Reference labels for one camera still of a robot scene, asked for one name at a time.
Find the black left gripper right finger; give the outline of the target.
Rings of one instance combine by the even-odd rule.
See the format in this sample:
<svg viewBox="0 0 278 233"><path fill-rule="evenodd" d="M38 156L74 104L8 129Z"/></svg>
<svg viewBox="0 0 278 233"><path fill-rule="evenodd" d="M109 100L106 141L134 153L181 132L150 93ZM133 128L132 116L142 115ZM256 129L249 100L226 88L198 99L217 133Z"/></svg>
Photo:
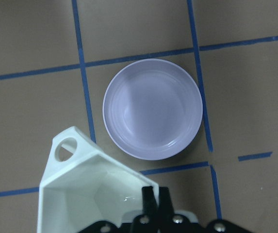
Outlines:
<svg viewBox="0 0 278 233"><path fill-rule="evenodd" d="M158 223L161 233L202 233L197 216L187 210L174 210L169 188L159 188Z"/></svg>

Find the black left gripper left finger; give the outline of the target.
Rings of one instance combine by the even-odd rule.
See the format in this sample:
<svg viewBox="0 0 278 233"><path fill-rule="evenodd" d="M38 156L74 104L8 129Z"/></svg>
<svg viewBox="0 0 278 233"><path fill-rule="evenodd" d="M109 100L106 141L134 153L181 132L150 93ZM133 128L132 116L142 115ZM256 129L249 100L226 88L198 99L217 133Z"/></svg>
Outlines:
<svg viewBox="0 0 278 233"><path fill-rule="evenodd" d="M143 209L142 213L133 219L131 233L157 233L157 211L158 206L154 197L153 187L142 188Z"/></svg>

